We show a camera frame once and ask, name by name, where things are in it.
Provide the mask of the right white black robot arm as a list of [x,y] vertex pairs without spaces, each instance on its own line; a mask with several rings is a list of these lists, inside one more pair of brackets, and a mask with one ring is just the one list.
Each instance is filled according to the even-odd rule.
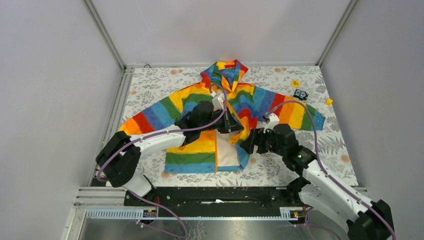
[[287,186],[291,205],[315,208],[344,229],[350,240],[396,239],[390,206],[383,200],[373,201],[333,175],[312,150],[299,144],[288,124],[255,128],[240,146],[249,154],[277,154],[298,174]]

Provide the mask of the rainbow striped hooded jacket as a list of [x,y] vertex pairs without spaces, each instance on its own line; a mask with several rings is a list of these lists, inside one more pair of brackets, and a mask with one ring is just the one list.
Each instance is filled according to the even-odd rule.
[[210,90],[221,86],[227,92],[229,112],[243,130],[229,137],[207,130],[194,142],[166,151],[166,173],[200,174],[244,169],[250,154],[241,148],[241,143],[268,111],[273,111],[280,123],[293,129],[323,129],[326,118],[309,104],[300,106],[293,97],[243,83],[241,79],[247,70],[237,60],[216,62],[200,74],[200,82],[145,108],[124,122],[120,130],[128,135],[141,135],[164,129],[192,111],[199,102],[211,101]]

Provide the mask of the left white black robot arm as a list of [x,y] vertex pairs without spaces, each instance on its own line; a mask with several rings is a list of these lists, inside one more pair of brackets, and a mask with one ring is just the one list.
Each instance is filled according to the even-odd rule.
[[142,205],[148,206],[154,202],[155,192],[151,182],[136,173],[140,158],[193,143],[208,130],[229,134],[243,129],[226,105],[214,108],[212,102],[201,101],[167,128],[132,136],[124,131],[116,132],[96,157],[100,168],[96,178],[110,182],[114,188],[125,188]]

